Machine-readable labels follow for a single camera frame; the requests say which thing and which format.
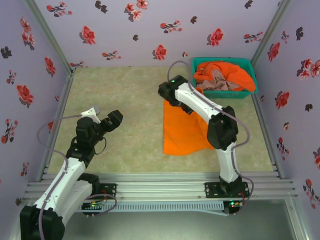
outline orange cloth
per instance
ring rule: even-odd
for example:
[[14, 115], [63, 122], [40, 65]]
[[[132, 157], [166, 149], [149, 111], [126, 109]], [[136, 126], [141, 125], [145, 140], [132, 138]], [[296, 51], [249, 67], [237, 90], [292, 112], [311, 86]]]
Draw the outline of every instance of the orange cloth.
[[196, 83], [199, 84], [203, 80], [213, 81], [213, 70], [219, 70], [225, 80], [239, 85], [232, 89], [232, 91], [243, 91], [248, 90], [254, 92], [256, 90], [256, 85], [251, 78], [251, 76], [238, 65], [232, 64], [230, 62], [223, 61], [208, 61], [198, 65], [193, 78]]
[[208, 124], [201, 116], [194, 111], [188, 115], [166, 100], [163, 108], [164, 154], [181, 156], [214, 149], [207, 140]]

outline purple wall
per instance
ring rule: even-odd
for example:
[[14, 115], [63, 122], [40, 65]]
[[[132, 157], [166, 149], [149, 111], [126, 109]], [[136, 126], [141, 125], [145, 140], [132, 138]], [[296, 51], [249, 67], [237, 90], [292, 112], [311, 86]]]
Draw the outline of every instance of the purple wall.
[[295, 180], [314, 239], [320, 235], [318, 8], [318, 0], [292, 1], [255, 66], [279, 162], [285, 177]]
[[[0, 238], [6, 240], [27, 183], [40, 170], [37, 130], [55, 117], [68, 74], [23, 1], [2, 4], [0, 22]], [[48, 137], [49, 127], [41, 139]]]
[[[66, 0], [62, 4], [59, 0], [36, 0], [67, 60], [74, 64], [84, 62], [89, 67], [169, 66], [174, 61], [199, 56], [251, 59], [279, 3], [147, 1], [101, 0], [97, 8], [95, 0]], [[126, 10], [128, 3], [132, 6]], [[208, 41], [211, 34], [213, 41]]]

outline gray cable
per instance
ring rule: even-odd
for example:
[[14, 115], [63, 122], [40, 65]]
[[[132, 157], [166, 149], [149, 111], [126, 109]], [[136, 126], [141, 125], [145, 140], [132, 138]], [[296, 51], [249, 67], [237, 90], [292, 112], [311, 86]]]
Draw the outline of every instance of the gray cable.
[[116, 197], [114, 197], [113, 195], [110, 195], [110, 194], [106, 194], [106, 193], [101, 193], [101, 194], [96, 194], [96, 195], [88, 196], [88, 197], [86, 198], [86, 200], [92, 199], [92, 198], [95, 198], [95, 197], [110, 197], [110, 198], [112, 198], [112, 199], [114, 200], [114, 205], [113, 205], [112, 207], [110, 207], [109, 209], [103, 211], [103, 212], [100, 212], [100, 213], [95, 214], [94, 216], [101, 216], [101, 215], [103, 215], [103, 214], [106, 214], [106, 213], [110, 212], [111, 210], [113, 210], [114, 208], [116, 208], [116, 206], [117, 206], [117, 203], [118, 203], [118, 202], [117, 202]]
[[252, 181], [250, 178], [246, 177], [246, 176], [243, 176], [236, 168], [236, 164], [235, 164], [235, 152], [234, 152], [234, 149], [235, 148], [238, 148], [240, 146], [243, 146], [245, 144], [247, 144], [249, 142], [249, 139], [250, 139], [250, 132], [249, 132], [249, 129], [248, 127], [242, 122], [240, 121], [239, 119], [237, 119], [236, 117], [230, 115], [229, 113], [223, 111], [223, 110], [220, 110], [219, 108], [215, 107], [214, 105], [211, 104], [211, 102], [207, 101], [205, 98], [203, 98], [202, 94], [199, 93], [198, 94], [198, 91], [193, 87], [192, 85], [192, 79], [193, 79], [193, 76], [192, 76], [192, 72], [191, 72], [191, 68], [190, 66], [185, 62], [185, 61], [175, 61], [174, 63], [171, 64], [171, 66], [169, 67], [168, 69], [168, 72], [167, 72], [167, 81], [170, 81], [170, 71], [172, 69], [172, 67], [178, 63], [182, 63], [182, 64], [185, 64], [188, 68], [188, 86], [190, 88], [190, 90], [192, 91], [192, 93], [197, 96], [200, 100], [202, 100], [204, 103], [208, 104], [211, 108], [215, 109], [216, 111], [218, 111], [219, 113], [223, 114], [223, 115], [226, 115], [227, 117], [231, 118], [232, 120], [235, 120], [236, 122], [238, 122], [243, 128], [244, 130], [246, 131], [246, 140], [244, 142], [241, 142], [235, 146], [233, 146], [231, 148], [231, 161], [232, 161], [232, 167], [233, 167], [233, 170], [236, 172], [236, 174], [238, 174], [241, 178], [243, 179], [246, 179], [248, 180], [249, 182], [251, 182], [251, 191], [250, 191], [250, 194], [247, 198], [247, 200], [244, 202], [242, 208], [240, 208], [240, 210], [236, 213], [236, 214], [239, 214], [239, 212], [247, 205], [247, 202], [249, 201], [249, 199], [251, 198], [252, 196], [252, 193], [254, 191], [254, 181]]
[[[53, 121], [51, 121], [51, 122], [56, 122], [56, 121], [58, 121], [58, 120], [63, 120], [63, 119], [79, 118], [79, 117], [82, 117], [82, 115], [79, 114], [79, 115], [73, 115], [73, 116], [64, 116], [64, 117], [56, 118], [55, 120], [53, 120]], [[65, 166], [64, 166], [64, 172], [62, 172], [62, 174], [60, 175], [60, 177], [58, 178], [58, 180], [55, 182], [55, 184], [53, 185], [53, 187], [51, 188], [51, 190], [49, 191], [49, 193], [48, 193], [47, 196], [45, 197], [44, 203], [43, 203], [43, 205], [42, 205], [42, 207], [41, 207], [41, 209], [40, 209], [40, 213], [39, 213], [39, 217], [38, 217], [38, 226], [39, 226], [39, 233], [40, 233], [40, 238], [41, 238], [41, 240], [45, 240], [44, 230], [43, 230], [43, 228], [42, 228], [42, 216], [43, 216], [43, 214], [44, 214], [44, 210], [45, 210], [45, 207], [46, 207], [46, 205], [47, 205], [47, 200], [50, 198], [52, 192], [55, 190], [55, 188], [57, 187], [57, 185], [60, 183], [61, 179], [62, 179], [62, 178], [64, 177], [64, 175], [66, 174], [66, 171], [67, 171], [68, 166], [69, 166], [68, 158], [66, 157], [66, 155], [65, 155], [63, 152], [58, 151], [58, 150], [55, 150], [55, 149], [53, 149], [53, 148], [51, 148], [51, 147], [46, 146], [46, 145], [40, 140], [40, 132], [41, 132], [41, 130], [42, 130], [44, 127], [46, 127], [47, 125], [48, 125], [48, 123], [45, 123], [45, 124], [43, 124], [43, 125], [39, 128], [39, 130], [38, 130], [38, 132], [37, 132], [37, 139], [38, 139], [39, 143], [40, 143], [42, 146], [44, 146], [46, 149], [48, 149], [48, 150], [50, 150], [50, 151], [52, 151], [52, 152], [54, 152], [54, 153], [60, 154], [60, 155], [64, 158], [64, 160], [65, 160]], [[98, 215], [105, 214], [105, 213], [111, 211], [112, 209], [114, 209], [114, 208], [117, 206], [117, 199], [116, 199], [114, 196], [109, 195], [109, 194], [96, 194], [96, 195], [91, 195], [91, 196], [87, 197], [87, 199], [94, 198], [94, 197], [99, 197], [99, 196], [111, 197], [111, 198], [114, 199], [115, 204], [114, 204], [110, 209], [108, 209], [108, 210], [106, 210], [106, 211], [104, 211], [104, 212], [101, 212], [101, 213], [97, 214], [97, 216], [98, 216]]]

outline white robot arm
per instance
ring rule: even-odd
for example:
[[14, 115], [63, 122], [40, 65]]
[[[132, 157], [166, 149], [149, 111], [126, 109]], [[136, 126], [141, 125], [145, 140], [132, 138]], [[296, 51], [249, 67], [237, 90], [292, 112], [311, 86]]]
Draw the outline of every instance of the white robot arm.
[[212, 108], [197, 97], [193, 93], [194, 91], [197, 90], [188, 84], [185, 78], [178, 75], [170, 81], [160, 84], [158, 94], [167, 100], [171, 106], [180, 107], [187, 114], [191, 114], [194, 111], [208, 123], [207, 140], [215, 148], [220, 164], [220, 182], [214, 186], [218, 186], [225, 197], [238, 195], [239, 192], [243, 192], [245, 196], [248, 196], [249, 192], [244, 190], [248, 185], [246, 182], [242, 182], [242, 178], [237, 174], [236, 158], [234, 156], [233, 165], [231, 155], [232, 148], [237, 140], [237, 122], [216, 110], [219, 109], [235, 116], [233, 108], [230, 106], [222, 107], [202, 96], [206, 102], [214, 106]]
[[[192, 90], [189, 88], [188, 83], [186, 82], [179, 85], [178, 89], [176, 89], [174, 92], [174, 96], [179, 102], [184, 103], [190, 109], [199, 114], [207, 124], [210, 123], [212, 116], [218, 116], [220, 114], [217, 110], [211, 108], [208, 104], [195, 96], [192, 93]], [[207, 100], [216, 108], [223, 110], [222, 106], [214, 103], [213, 101], [210, 101], [209, 99]], [[235, 172], [231, 161], [231, 148], [234, 145], [235, 142], [231, 142], [226, 149], [216, 148], [220, 164], [220, 177], [227, 183], [231, 183], [239, 177]]]
[[21, 240], [40, 239], [38, 218], [42, 208], [44, 211], [41, 222], [45, 239], [61, 240], [70, 217], [84, 200], [101, 191], [107, 193], [97, 175], [84, 172], [96, 154], [95, 145], [106, 133], [120, 125], [123, 115], [115, 110], [108, 117], [99, 120], [97, 114], [95, 107], [81, 113], [75, 129], [76, 137], [71, 141], [66, 154], [67, 168], [65, 161], [45, 193], [33, 206], [24, 206], [21, 210]]

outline teal basket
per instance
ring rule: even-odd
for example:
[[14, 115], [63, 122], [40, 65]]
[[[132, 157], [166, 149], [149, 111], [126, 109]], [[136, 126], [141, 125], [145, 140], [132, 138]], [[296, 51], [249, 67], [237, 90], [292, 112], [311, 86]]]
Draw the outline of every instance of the teal basket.
[[[254, 69], [251, 65], [251, 62], [244, 58], [226, 58], [226, 57], [195, 57], [192, 59], [192, 76], [194, 76], [195, 72], [197, 71], [197, 67], [199, 64], [205, 62], [216, 62], [216, 61], [223, 61], [238, 65], [240, 68], [244, 69], [250, 77], [253, 79], [255, 84], [255, 91], [251, 92], [248, 90], [243, 91], [212, 91], [212, 90], [205, 90], [204, 95], [207, 98], [212, 99], [244, 99], [245, 97], [249, 96], [250, 94], [255, 94], [258, 92], [258, 84], [257, 79], [255, 76]], [[193, 86], [196, 86], [196, 80], [193, 79]]]

